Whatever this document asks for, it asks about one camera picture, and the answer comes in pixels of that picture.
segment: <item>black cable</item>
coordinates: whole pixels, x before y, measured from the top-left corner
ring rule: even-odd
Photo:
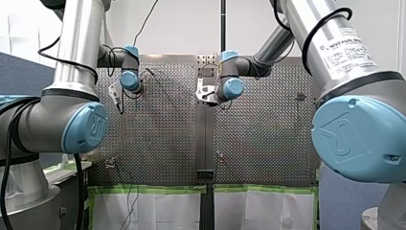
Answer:
[[[148,19],[149,19],[149,17],[151,16],[153,10],[155,9],[155,6],[156,6],[156,4],[158,3],[158,1],[159,1],[159,0],[156,0],[155,3],[152,5],[151,10],[149,11],[149,13],[148,13],[148,15],[147,15],[147,17],[146,17],[146,20],[144,20],[144,23],[143,23],[143,26],[141,27],[141,30],[135,35],[133,46],[135,46],[135,43],[137,43],[137,38],[138,38],[138,36],[141,34],[141,32],[143,31],[144,26],[145,26],[146,23],[148,22]]]
[[[94,76],[94,78],[95,78],[95,84],[96,84],[96,83],[98,82],[99,75],[98,75],[98,72],[97,72],[95,69],[93,69],[92,67],[89,67],[89,66],[87,66],[87,65],[74,62],[74,61],[72,61],[72,60],[60,59],[60,58],[57,58],[57,57],[52,57],[52,56],[49,56],[49,55],[47,55],[47,54],[44,54],[45,51],[47,51],[47,50],[53,48],[53,47],[59,42],[59,40],[60,40],[60,36],[59,36],[51,45],[49,45],[49,46],[47,46],[47,47],[44,47],[44,48],[42,48],[42,49],[39,49],[39,50],[38,50],[38,54],[41,55],[41,56],[43,56],[43,57],[52,59],[52,60],[56,60],[56,61],[59,61],[59,62],[65,63],[65,64],[70,64],[70,65],[73,65],[73,66],[78,66],[78,67],[81,67],[81,68],[84,68],[84,69],[89,70],[90,72],[93,73],[93,76]]]
[[[232,105],[233,105],[233,100],[230,101],[230,103],[229,103],[229,105],[227,107],[226,106],[221,106],[221,104],[219,104],[218,107],[220,107],[220,109],[223,110],[223,111],[227,111],[227,110],[230,110]]]
[[[119,177],[121,183],[124,184],[124,180],[123,180],[123,178],[122,178],[122,174],[120,173],[120,170],[119,170],[119,166],[118,166],[118,164],[117,164],[117,161],[116,161],[116,164],[115,164],[115,169],[116,169],[117,175],[118,175],[118,177]],[[128,172],[128,174],[129,174],[130,181],[131,181],[130,186],[129,186],[129,190],[128,190],[128,193],[127,193],[127,197],[126,197],[126,204],[127,204],[128,215],[125,217],[125,219],[124,219],[124,221],[123,221],[123,223],[122,223],[122,225],[121,225],[121,227],[120,227],[120,230],[123,229],[123,227],[124,227],[124,225],[125,225],[125,223],[127,222],[128,219],[129,219],[128,224],[127,224],[127,226],[126,226],[126,228],[125,228],[124,230],[128,229],[129,225],[131,224],[131,219],[132,219],[132,216],[131,216],[131,215],[132,215],[132,213],[134,212],[134,205],[135,205],[135,203],[137,202],[138,197],[139,197],[139,186],[137,186],[137,196],[136,196],[135,199],[132,201],[131,206],[130,206],[129,197],[130,197],[130,195],[131,195],[132,187],[133,187],[132,181],[134,181],[134,180],[133,180],[132,173],[131,173],[131,172]]]
[[[292,46],[290,46],[289,52],[287,52],[287,54],[285,56],[281,57],[280,59],[275,60],[272,64],[276,64],[276,63],[279,63],[279,62],[285,60],[290,55],[290,53],[292,53],[293,47],[295,47],[295,41],[294,40],[292,42]]]
[[[83,179],[83,170],[81,168],[80,155],[78,153],[75,153],[74,157],[78,171],[78,192],[79,192],[79,207],[78,207],[76,230],[80,230],[81,224],[83,222],[83,213],[84,213],[84,179]]]
[[[11,167],[11,149],[12,149],[12,136],[13,133],[15,132],[15,126],[18,125],[18,121],[24,112],[26,108],[29,106],[36,104],[40,101],[39,98],[28,98],[28,99],[21,99],[21,100],[16,100],[12,103],[6,104],[5,106],[1,107],[0,110],[0,115],[9,110],[12,107],[22,105],[22,107],[18,108],[15,112],[14,115],[11,119],[11,122],[9,124],[8,130],[7,130],[7,135],[6,135],[6,165],[5,169],[3,172],[3,179],[1,183],[1,189],[0,189],[0,209],[1,209],[1,214],[2,214],[2,219],[4,221],[4,225],[6,226],[6,229],[8,230],[13,230],[9,214],[7,213],[7,207],[6,207],[6,190],[7,190],[7,184],[9,181],[9,175],[10,175],[10,167]]]
[[[117,65],[117,55],[116,55],[116,53],[114,53],[113,48],[111,48],[110,46],[105,45],[105,44],[103,44],[102,46],[109,49],[108,54],[107,54],[108,55],[108,64],[113,68],[113,70],[110,73],[110,68],[107,68],[107,75],[108,75],[108,77],[113,77],[114,71],[116,70],[116,65]],[[114,62],[111,61],[111,53],[113,53]]]
[[[308,49],[310,47],[311,40],[313,39],[313,36],[317,34],[317,32],[333,17],[335,14],[340,13],[340,12],[347,12],[349,16],[347,17],[347,20],[351,20],[352,18],[352,10],[350,8],[340,8],[337,9],[328,15],[324,16],[319,22],[317,22],[316,26],[310,31],[310,33],[307,35],[306,39],[304,40],[304,47],[302,49],[302,63],[304,65],[304,69],[306,72],[311,75],[310,69],[307,64],[307,53]]]
[[[275,19],[277,20],[278,24],[279,24],[282,28],[284,28],[285,30],[287,30],[287,31],[289,31],[289,32],[292,31],[292,30],[290,30],[289,27],[287,27],[286,25],[284,25],[284,24],[281,22],[281,19],[279,18],[279,15],[278,15],[278,0],[274,0],[274,15],[275,15]]]

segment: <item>metal bracket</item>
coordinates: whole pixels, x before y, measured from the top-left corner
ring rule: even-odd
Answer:
[[[196,90],[196,97],[199,101],[210,103],[210,104],[218,104],[218,101],[215,99],[215,85],[203,85],[203,79],[199,78],[197,80],[197,90]]]
[[[215,98],[216,85],[204,85],[205,78],[216,78],[215,74],[215,57],[214,56],[198,56],[197,65],[198,79],[196,87],[196,97],[199,101],[208,104],[219,104]]]

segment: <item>pegboard wall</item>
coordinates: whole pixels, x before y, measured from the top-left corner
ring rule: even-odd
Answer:
[[[211,110],[213,125],[200,119],[199,107],[205,105],[194,96],[198,61],[197,56],[141,56],[145,92],[139,100],[125,98],[123,115],[107,90],[121,70],[113,77],[99,70],[97,93],[109,126],[100,152],[90,158],[90,184],[194,185],[198,161],[207,160],[199,157],[203,142],[212,145],[206,151],[214,150],[214,183],[313,185],[319,161],[310,137],[312,79],[300,59],[276,65],[269,78],[244,79],[244,95],[229,110]],[[304,101],[295,100],[300,94]],[[213,140],[197,138],[202,128]]]
[[[270,77],[243,80],[244,94],[216,111],[215,182],[315,185],[313,83],[300,59],[275,65]]]
[[[144,94],[139,100],[124,97],[123,115],[107,91],[121,70],[111,78],[107,69],[99,70],[97,93],[108,111],[109,126],[92,160],[90,182],[194,184],[195,57],[141,57],[141,63]]]

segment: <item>blue cap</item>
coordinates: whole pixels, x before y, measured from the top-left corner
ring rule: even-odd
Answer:
[[[318,154],[335,172],[361,182],[406,181],[406,117],[379,100],[331,99],[313,118]]]
[[[223,51],[220,55],[220,63],[223,61],[226,61],[228,59],[235,58],[235,57],[238,57],[237,51],[233,51],[233,50]]]
[[[223,95],[227,100],[234,100],[244,92],[244,82],[237,78],[226,80],[223,85]]]
[[[62,134],[63,152],[86,153],[95,150],[107,128],[107,113],[101,103],[87,103],[72,116]]]
[[[120,78],[120,84],[122,87],[130,92],[134,92],[140,86],[140,79],[131,71],[124,71]]]
[[[139,58],[140,56],[138,55],[138,48],[136,46],[132,45],[125,45],[124,49],[128,51],[131,55]]]

